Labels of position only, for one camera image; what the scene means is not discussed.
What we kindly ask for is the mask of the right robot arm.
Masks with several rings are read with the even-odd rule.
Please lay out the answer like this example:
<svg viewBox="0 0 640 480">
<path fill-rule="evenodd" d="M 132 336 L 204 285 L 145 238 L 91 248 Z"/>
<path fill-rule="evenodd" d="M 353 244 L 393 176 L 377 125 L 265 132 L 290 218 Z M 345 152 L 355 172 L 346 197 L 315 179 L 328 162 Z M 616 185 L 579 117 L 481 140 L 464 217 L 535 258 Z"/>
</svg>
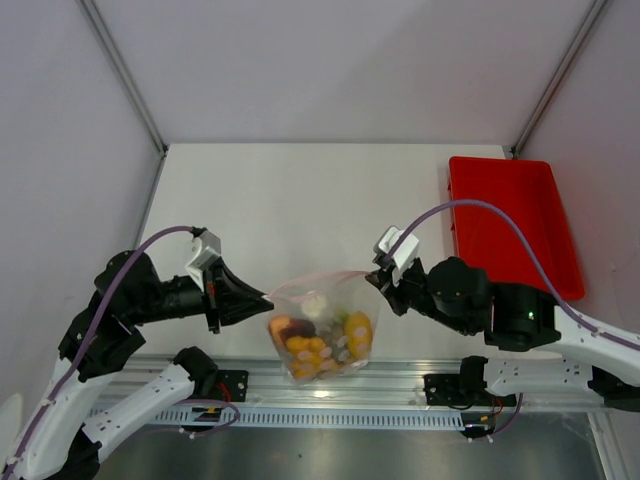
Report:
<svg viewBox="0 0 640 480">
<path fill-rule="evenodd" d="M 466 357 L 455 375 L 426 376 L 430 405 L 468 409 L 500 398 L 513 406 L 519 394 L 573 393 L 599 397 L 608 408 L 639 409 L 639 351 L 631 335 L 576 322 L 542 290 L 493 283 L 484 270 L 457 257 L 430 271 L 420 260 L 403 273 L 381 266 L 366 280 L 398 316 L 413 310 L 458 334 L 480 334 L 501 351 L 556 355 L 534 361 Z"/>
</svg>

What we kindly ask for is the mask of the papaya slice toy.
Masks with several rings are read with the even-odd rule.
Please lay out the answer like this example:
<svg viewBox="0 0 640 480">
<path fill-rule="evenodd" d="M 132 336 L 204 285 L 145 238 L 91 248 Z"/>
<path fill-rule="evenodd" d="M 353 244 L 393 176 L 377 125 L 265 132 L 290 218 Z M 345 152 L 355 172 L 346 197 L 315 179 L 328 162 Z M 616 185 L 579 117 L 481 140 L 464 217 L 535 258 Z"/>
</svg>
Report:
<svg viewBox="0 0 640 480">
<path fill-rule="evenodd" d="M 267 324 L 270 337 L 276 348 L 284 349 L 286 341 L 292 337 L 311 338 L 315 336 L 316 327 L 313 322 L 295 319 L 286 315 L 275 316 Z"/>
</svg>

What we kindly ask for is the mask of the white green leek toy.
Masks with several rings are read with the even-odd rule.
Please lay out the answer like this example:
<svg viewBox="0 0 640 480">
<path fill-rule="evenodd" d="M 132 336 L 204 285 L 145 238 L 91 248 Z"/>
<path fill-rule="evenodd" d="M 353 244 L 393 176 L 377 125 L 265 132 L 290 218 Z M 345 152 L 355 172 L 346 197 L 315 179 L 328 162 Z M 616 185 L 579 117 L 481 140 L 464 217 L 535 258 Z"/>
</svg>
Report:
<svg viewBox="0 0 640 480">
<path fill-rule="evenodd" d="M 304 300 L 301 304 L 303 315 L 311 321 L 324 323 L 343 323 L 348 312 L 330 302 L 324 295 L 317 295 Z"/>
</svg>

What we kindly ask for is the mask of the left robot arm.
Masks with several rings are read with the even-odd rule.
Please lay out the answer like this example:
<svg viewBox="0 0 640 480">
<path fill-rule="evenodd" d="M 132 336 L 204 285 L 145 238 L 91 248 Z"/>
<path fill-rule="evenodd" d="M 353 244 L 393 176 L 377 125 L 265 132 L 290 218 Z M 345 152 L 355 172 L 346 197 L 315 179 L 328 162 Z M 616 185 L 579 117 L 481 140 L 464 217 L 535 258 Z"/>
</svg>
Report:
<svg viewBox="0 0 640 480">
<path fill-rule="evenodd" d="M 163 281 L 146 253 L 124 251 L 94 285 L 89 305 L 59 344 L 40 406 L 7 452 L 5 479 L 92 479 L 117 446 L 165 409 L 184 401 L 227 407 L 217 392 L 217 364 L 201 349 L 186 347 L 146 386 L 97 419 L 89 417 L 102 392 L 144 345 L 141 326 L 203 315 L 217 333 L 273 308 L 217 254 L 196 276 Z"/>
</svg>

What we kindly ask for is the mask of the clear zip top bag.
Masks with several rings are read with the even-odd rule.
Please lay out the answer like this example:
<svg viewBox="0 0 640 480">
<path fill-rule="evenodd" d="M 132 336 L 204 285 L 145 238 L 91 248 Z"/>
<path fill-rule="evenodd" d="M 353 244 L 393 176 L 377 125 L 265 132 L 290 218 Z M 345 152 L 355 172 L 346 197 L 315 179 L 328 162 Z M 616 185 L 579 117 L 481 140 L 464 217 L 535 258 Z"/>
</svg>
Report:
<svg viewBox="0 0 640 480">
<path fill-rule="evenodd" d="M 365 271 L 300 277 L 268 298 L 274 311 L 267 331 L 294 383 L 351 374 L 369 363 L 381 297 Z"/>
</svg>

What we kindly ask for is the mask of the yellow potato toy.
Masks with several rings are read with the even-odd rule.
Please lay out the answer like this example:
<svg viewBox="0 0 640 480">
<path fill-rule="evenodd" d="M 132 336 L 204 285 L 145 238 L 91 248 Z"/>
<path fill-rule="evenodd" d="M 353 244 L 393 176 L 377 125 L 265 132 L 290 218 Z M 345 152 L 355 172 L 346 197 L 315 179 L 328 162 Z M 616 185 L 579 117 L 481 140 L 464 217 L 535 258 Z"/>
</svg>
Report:
<svg viewBox="0 0 640 480">
<path fill-rule="evenodd" d="M 373 342 L 373 327 L 370 318 L 361 311 L 347 316 L 344 322 L 347 349 L 356 359 L 369 356 Z"/>
</svg>

